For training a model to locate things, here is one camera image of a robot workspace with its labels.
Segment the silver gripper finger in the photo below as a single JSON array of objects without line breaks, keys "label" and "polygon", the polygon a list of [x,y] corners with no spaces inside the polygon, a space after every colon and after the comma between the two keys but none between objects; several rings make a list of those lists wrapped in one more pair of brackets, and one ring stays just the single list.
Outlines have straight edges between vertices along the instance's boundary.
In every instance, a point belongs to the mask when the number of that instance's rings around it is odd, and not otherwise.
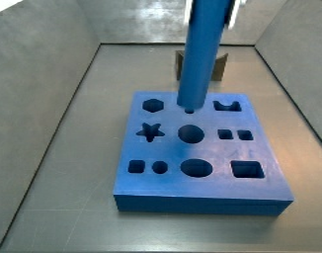
[{"label": "silver gripper finger", "polygon": [[190,16],[191,16],[191,7],[192,6],[192,0],[184,0],[184,12],[183,12],[183,25],[188,25]]},{"label": "silver gripper finger", "polygon": [[232,0],[231,1],[230,13],[227,16],[227,21],[226,21],[226,28],[228,30],[231,30],[235,26],[239,9],[247,4],[247,1],[249,0]]}]

